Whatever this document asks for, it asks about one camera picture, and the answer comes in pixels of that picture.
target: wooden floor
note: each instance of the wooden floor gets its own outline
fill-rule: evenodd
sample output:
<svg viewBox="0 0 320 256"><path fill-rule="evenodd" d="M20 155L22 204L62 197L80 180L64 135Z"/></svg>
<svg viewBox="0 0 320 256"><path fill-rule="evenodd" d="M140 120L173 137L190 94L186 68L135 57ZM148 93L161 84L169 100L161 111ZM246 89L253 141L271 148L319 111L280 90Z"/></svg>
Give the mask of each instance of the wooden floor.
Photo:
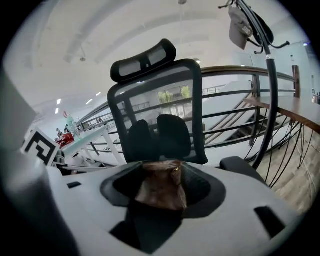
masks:
<svg viewBox="0 0 320 256"><path fill-rule="evenodd" d="M303 156L307 150L312 130L305 128L304 137L304 151ZM297 140L297 135L295 138L290 140L288 151L284 162L282 164L279 174L284 169L287 161L294 149L295 140ZM272 152L272 161L270 166L270 171L267 179L267 184L269 185L276 175L279 166L283 160L287 145L283 146L281 149L276 149ZM298 169L300 162L300 152L301 152L301 140L299 138L297 148L295 149L293 156L286 167L281 178L272 188L272 190L281 198L285 199L290 206L295 208L299 213L306 212L319 189L320 180L320 135L313 133L312 140L304 159L304 163ZM270 161L270 154L266 155L258 168L258 173L265 179L268 172Z"/></svg>

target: white desk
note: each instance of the white desk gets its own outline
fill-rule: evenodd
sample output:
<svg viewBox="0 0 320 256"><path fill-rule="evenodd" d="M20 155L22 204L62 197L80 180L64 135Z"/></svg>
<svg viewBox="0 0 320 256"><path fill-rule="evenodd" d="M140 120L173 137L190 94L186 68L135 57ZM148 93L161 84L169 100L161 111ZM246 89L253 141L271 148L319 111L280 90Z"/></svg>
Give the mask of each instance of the white desk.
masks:
<svg viewBox="0 0 320 256"><path fill-rule="evenodd" d="M111 152L114 154L115 158L119 162L120 165L126 164L126 162L123 160L123 158L120 156L119 152L117 151L113 141L110 138L110 135L107 131L106 127L102 127L95 130L88 130L86 132L81 133L81 139L78 141L74 141L71 144L65 146L62 151L64 152L64 155L66 157L69 157L76 152L80 151L81 149L84 149L86 154L92 159L92 156L90 155L87 145L92 142L97 137L103 136L106 143L108 144L109 148L111 149Z"/></svg>

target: green plant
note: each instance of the green plant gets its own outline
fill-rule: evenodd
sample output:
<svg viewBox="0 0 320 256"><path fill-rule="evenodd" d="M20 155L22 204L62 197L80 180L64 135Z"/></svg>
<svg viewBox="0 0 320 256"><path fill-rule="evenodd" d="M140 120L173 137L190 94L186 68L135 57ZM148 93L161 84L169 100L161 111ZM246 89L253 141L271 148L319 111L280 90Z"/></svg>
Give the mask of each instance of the green plant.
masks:
<svg viewBox="0 0 320 256"><path fill-rule="evenodd" d="M174 95L168 91L158 92L158 97L161 104L169 103L173 101Z"/></svg>
<svg viewBox="0 0 320 256"><path fill-rule="evenodd" d="M191 97L190 90L188 86L181 87L182 99L188 99Z"/></svg>

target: mesh chair back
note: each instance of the mesh chair back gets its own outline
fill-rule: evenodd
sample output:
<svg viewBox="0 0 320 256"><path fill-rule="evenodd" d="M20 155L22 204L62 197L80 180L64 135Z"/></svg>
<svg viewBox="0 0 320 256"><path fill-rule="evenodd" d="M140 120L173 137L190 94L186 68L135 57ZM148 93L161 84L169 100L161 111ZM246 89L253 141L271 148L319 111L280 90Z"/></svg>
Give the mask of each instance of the mesh chair back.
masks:
<svg viewBox="0 0 320 256"><path fill-rule="evenodd" d="M109 90L108 103L128 163L167 159L208 162L202 124L202 75L194 60L171 62L122 81Z"/></svg>

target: brown paper bag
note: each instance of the brown paper bag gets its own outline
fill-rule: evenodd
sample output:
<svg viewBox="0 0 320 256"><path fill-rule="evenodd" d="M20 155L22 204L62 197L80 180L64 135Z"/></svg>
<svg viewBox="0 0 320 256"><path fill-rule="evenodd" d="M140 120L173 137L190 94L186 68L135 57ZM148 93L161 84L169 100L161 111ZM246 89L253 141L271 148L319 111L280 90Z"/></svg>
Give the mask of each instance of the brown paper bag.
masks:
<svg viewBox="0 0 320 256"><path fill-rule="evenodd" d="M144 163L146 178L135 200L155 208L185 210L187 199L181 185L181 164L179 160Z"/></svg>

